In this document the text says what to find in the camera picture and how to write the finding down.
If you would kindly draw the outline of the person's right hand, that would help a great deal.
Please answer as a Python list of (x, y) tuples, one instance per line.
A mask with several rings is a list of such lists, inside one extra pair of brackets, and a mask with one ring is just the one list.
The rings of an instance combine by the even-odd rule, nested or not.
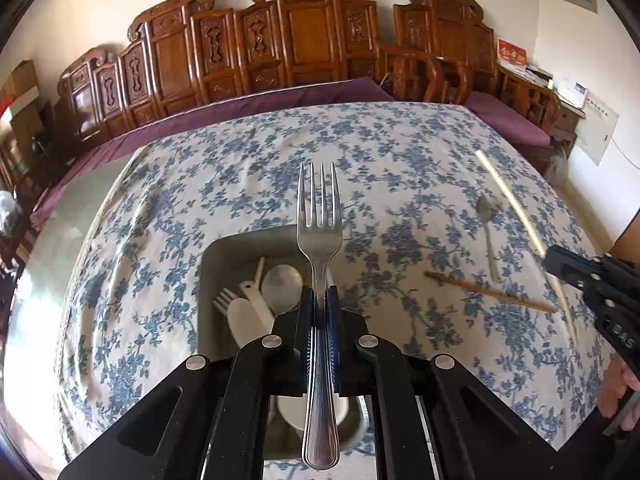
[(612, 418), (618, 409), (618, 401), (623, 399), (627, 389), (640, 390), (640, 382), (617, 354), (612, 355), (598, 395), (598, 409), (605, 418)]

